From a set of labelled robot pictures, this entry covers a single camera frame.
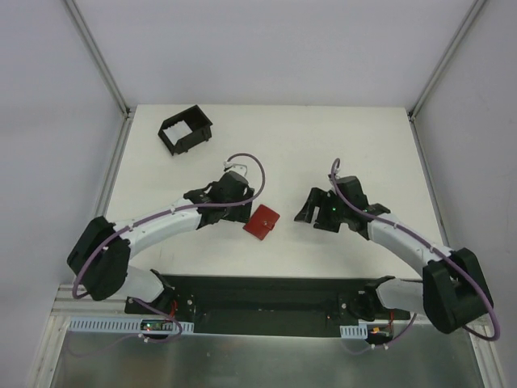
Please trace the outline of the red leather card holder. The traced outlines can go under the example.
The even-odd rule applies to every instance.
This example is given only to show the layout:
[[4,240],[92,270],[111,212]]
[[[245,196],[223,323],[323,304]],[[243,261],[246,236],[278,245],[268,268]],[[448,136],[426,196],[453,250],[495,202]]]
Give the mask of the red leather card holder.
[[251,215],[250,220],[243,226],[245,232],[263,241],[273,231],[280,215],[267,207],[260,205]]

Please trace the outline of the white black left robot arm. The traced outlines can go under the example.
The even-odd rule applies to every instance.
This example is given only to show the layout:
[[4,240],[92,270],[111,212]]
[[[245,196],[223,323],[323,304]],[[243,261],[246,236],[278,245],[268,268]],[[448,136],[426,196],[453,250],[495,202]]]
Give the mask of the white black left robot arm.
[[248,209],[256,195],[243,174],[226,171],[155,213],[119,222],[92,219],[67,258],[76,276],[73,298],[103,301],[119,294],[152,314],[174,314],[177,295],[165,278],[131,266],[130,260],[172,236],[228,219],[234,209]]

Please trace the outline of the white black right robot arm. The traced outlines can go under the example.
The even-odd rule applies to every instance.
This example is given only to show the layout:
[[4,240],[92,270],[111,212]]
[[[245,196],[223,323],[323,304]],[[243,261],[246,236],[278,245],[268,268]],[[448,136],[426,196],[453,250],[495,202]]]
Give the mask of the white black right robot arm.
[[355,176],[333,178],[333,188],[311,188],[297,222],[337,233],[341,225],[376,243],[409,265],[419,280],[383,276],[368,281],[347,302],[349,313],[364,321],[383,318],[391,310],[421,314],[444,334],[488,315],[495,339],[500,327],[494,302],[476,255],[426,240],[382,204],[372,204]]

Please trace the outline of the black card box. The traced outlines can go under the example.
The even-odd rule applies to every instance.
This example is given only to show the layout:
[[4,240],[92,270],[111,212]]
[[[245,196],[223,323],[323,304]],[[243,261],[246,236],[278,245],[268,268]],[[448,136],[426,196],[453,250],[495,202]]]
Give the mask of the black card box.
[[212,137],[212,122],[198,105],[165,119],[158,137],[171,155],[184,154]]

